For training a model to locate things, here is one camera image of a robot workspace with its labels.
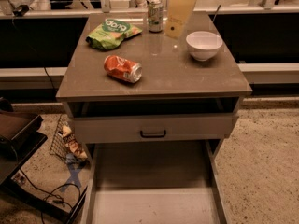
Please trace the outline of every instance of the snack bag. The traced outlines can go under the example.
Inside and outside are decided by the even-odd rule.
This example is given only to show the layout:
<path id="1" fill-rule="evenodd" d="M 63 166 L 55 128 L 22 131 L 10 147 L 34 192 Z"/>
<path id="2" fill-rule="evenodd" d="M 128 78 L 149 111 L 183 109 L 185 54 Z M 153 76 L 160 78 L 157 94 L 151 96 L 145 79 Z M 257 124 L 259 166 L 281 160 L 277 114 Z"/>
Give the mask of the snack bag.
<path id="1" fill-rule="evenodd" d="M 107 19 L 86 37 L 94 49 L 115 49 L 125 38 L 140 34 L 142 29 L 115 19 Z"/>
<path id="2" fill-rule="evenodd" d="M 76 158 L 87 159 L 83 146 L 77 142 L 72 130 L 66 125 L 64 125 L 62 129 L 62 137 L 64 139 L 65 147 L 68 148 Z"/>

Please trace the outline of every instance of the bowl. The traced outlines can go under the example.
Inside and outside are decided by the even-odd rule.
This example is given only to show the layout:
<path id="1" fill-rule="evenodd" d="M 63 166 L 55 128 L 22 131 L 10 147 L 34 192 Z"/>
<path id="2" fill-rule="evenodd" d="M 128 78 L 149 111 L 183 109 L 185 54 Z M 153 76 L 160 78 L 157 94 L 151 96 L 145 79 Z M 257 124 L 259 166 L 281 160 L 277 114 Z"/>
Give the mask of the bowl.
<path id="1" fill-rule="evenodd" d="M 186 37 L 188 52 L 197 61 L 206 61 L 220 50 L 223 40 L 214 33 L 198 31 Z"/>

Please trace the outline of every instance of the green chip bag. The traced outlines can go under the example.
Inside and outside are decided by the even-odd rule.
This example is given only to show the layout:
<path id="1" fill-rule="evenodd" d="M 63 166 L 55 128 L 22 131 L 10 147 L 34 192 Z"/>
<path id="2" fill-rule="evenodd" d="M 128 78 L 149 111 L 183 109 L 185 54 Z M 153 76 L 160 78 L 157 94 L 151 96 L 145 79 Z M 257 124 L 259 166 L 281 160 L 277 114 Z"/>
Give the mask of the green chip bag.
<path id="1" fill-rule="evenodd" d="M 140 34 L 142 30 L 132 24 L 115 19 L 107 19 L 86 37 L 94 49 L 115 49 L 125 38 Z"/>

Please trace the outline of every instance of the floor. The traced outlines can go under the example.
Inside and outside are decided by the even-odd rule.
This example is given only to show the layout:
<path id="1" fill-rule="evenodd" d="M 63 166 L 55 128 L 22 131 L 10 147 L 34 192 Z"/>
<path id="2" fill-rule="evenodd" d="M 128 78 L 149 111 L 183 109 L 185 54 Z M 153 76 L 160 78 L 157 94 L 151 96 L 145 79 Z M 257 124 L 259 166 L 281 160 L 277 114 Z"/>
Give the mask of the floor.
<path id="1" fill-rule="evenodd" d="M 41 114 L 44 121 L 39 131 L 48 137 L 22 170 L 36 186 L 47 191 L 65 184 L 70 178 L 67 165 L 50 154 L 58 121 L 65 117 L 60 104 L 14 104 L 14 108 Z M 216 158 L 227 218 L 234 224 L 298 223 L 299 97 L 247 98 L 239 116 L 233 133 L 224 141 Z M 87 185 L 89 171 L 87 163 L 78 173 L 81 191 Z M 40 198 L 45 197 L 28 181 L 22 187 Z M 78 191 L 71 186 L 58 189 L 57 194 L 70 204 L 78 197 Z M 43 215 L 43 221 L 60 223 L 47 215 Z M 36 224 L 42 220 L 39 211 L 0 193 L 0 223 Z"/>

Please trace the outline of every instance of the tabletop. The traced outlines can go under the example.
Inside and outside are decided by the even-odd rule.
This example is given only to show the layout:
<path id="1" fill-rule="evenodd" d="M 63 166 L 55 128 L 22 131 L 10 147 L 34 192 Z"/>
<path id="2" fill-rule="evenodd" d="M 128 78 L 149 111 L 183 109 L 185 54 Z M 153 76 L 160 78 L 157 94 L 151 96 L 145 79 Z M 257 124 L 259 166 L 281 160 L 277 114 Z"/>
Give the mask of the tabletop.
<path id="1" fill-rule="evenodd" d="M 88 34 L 105 19 L 131 23 L 142 29 L 140 35 L 122 41 L 117 49 L 93 49 Z M 142 12 L 91 14 L 57 93 L 61 102 L 159 99 L 180 97 L 232 97 L 251 93 L 234 57 L 224 44 L 212 59 L 198 62 L 187 51 L 186 36 L 194 31 L 218 33 L 205 12 L 194 11 L 178 39 L 164 31 L 148 30 L 147 14 Z M 108 55 L 118 55 L 140 63 L 142 78 L 136 83 L 109 77 L 104 69 Z"/>

